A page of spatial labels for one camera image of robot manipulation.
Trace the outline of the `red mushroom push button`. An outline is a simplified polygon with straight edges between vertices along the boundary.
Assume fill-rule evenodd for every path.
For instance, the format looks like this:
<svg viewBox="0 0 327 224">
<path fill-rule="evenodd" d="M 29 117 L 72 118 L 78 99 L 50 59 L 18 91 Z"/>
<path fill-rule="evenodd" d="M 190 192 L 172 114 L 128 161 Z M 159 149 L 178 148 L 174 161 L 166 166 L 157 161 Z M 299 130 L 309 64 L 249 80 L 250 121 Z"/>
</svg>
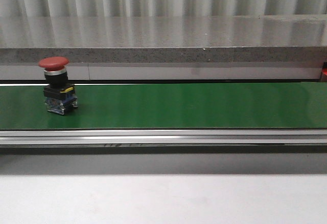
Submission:
<svg viewBox="0 0 327 224">
<path fill-rule="evenodd" d="M 44 77 L 49 83 L 43 89 L 47 111 L 66 115 L 78 108 L 75 85 L 68 80 L 66 65 L 69 59 L 55 56 L 44 58 L 38 65 L 44 69 Z"/>
</svg>

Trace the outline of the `grey speckled stone counter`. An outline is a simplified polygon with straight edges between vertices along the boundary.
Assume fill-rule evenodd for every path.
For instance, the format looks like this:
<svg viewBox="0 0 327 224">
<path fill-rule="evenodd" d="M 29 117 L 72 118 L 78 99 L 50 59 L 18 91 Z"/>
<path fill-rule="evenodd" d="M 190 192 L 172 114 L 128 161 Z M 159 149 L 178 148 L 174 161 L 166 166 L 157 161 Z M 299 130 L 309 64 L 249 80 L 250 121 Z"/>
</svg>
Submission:
<svg viewBox="0 0 327 224">
<path fill-rule="evenodd" d="M 64 56 L 71 80 L 317 80 L 325 15 L 3 17 L 1 81 L 43 80 Z"/>
</svg>

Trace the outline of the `green conveyor belt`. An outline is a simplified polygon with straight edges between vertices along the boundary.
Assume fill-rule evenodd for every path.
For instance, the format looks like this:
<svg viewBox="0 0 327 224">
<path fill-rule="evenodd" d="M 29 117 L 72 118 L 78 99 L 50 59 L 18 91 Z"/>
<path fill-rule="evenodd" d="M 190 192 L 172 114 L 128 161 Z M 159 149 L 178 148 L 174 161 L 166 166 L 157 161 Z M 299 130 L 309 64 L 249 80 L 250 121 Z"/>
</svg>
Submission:
<svg viewBox="0 0 327 224">
<path fill-rule="evenodd" d="M 1 129 L 326 128 L 324 82 L 78 85 L 50 113 L 42 86 L 1 87 Z"/>
</svg>

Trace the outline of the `aluminium conveyor frame rail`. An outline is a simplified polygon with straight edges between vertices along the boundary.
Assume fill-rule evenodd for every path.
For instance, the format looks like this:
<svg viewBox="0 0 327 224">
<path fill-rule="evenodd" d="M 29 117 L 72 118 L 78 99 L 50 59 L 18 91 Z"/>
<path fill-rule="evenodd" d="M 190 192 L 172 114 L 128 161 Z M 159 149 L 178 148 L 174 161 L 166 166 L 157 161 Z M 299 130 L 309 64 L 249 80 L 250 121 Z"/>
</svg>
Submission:
<svg viewBox="0 0 327 224">
<path fill-rule="evenodd" d="M 2 146 L 325 145 L 326 129 L 1 130 Z"/>
</svg>

